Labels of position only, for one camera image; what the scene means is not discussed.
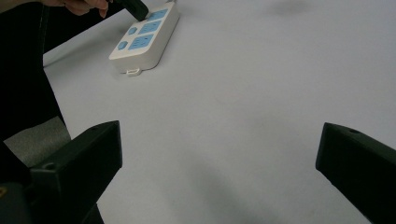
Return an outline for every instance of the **white power strip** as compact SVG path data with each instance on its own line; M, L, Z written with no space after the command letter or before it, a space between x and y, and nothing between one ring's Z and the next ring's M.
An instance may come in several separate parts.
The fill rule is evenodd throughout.
M176 1L150 10L149 17L132 24L108 59L120 73L138 76L155 67L177 25Z

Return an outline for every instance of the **power outlet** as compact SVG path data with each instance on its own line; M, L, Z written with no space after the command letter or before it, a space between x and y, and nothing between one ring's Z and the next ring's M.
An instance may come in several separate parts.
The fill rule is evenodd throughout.
M120 73L137 76L155 67L175 30L179 13L175 1L151 10L144 21L133 23L108 59Z

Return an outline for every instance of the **table surface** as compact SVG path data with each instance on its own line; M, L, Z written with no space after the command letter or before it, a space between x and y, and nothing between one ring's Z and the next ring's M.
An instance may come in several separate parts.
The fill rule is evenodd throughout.
M369 223L315 161L324 122L396 148L396 1L177 8L160 63L138 77L108 60L134 22L125 10L45 55L72 137L120 121L105 223Z

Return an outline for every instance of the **person's arm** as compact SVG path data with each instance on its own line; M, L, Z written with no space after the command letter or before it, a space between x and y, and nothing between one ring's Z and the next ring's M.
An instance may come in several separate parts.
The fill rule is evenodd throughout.
M105 17L108 10L106 0L0 0L0 13L29 2L41 2L48 7L66 7L78 16L88 13L91 8L97 7L101 17Z

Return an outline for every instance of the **human hand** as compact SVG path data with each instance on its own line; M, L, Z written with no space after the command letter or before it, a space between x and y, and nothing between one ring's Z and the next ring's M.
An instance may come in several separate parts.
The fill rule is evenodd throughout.
M91 8L98 8L99 15L104 18L108 10L106 0L40 0L48 7L66 7L73 14L81 16L88 13Z

